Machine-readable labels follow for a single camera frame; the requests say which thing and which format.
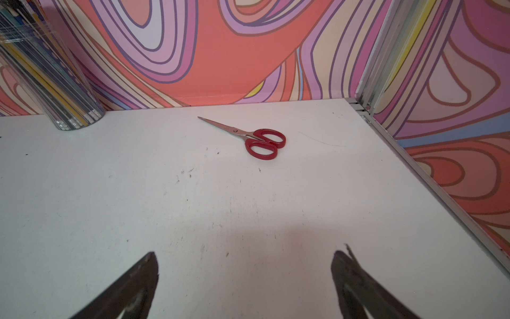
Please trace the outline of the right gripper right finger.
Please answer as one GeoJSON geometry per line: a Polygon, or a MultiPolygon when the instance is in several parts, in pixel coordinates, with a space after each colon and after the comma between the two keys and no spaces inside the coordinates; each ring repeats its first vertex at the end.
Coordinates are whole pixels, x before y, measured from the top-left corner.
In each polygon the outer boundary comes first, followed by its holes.
{"type": "Polygon", "coordinates": [[[350,246],[334,253],[331,275],[344,318],[418,318],[361,267],[350,246]]]}

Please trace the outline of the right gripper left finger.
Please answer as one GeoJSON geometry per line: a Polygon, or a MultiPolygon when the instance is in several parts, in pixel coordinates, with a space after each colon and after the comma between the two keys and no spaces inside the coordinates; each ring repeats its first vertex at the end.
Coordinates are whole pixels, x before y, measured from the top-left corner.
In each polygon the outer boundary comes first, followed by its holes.
{"type": "Polygon", "coordinates": [[[147,318],[158,280],[158,259],[148,252],[73,318],[147,318]]]}

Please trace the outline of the pencil cup with pencils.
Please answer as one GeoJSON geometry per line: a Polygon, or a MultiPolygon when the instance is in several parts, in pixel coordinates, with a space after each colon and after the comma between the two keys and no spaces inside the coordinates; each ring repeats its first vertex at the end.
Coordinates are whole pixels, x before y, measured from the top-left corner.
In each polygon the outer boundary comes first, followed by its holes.
{"type": "Polygon", "coordinates": [[[2,1],[1,115],[46,114],[72,131],[105,113],[39,1],[2,1]]]}

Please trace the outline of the red handled scissors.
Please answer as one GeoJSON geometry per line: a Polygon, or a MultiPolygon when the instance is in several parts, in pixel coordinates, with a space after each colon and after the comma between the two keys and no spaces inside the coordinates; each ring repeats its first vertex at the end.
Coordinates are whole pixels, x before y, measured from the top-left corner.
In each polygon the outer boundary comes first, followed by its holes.
{"type": "Polygon", "coordinates": [[[198,116],[198,119],[242,138],[247,152],[259,160],[274,160],[278,155],[278,150],[282,149],[287,142],[283,133],[269,128],[261,128],[248,132],[200,116],[198,116]]]}

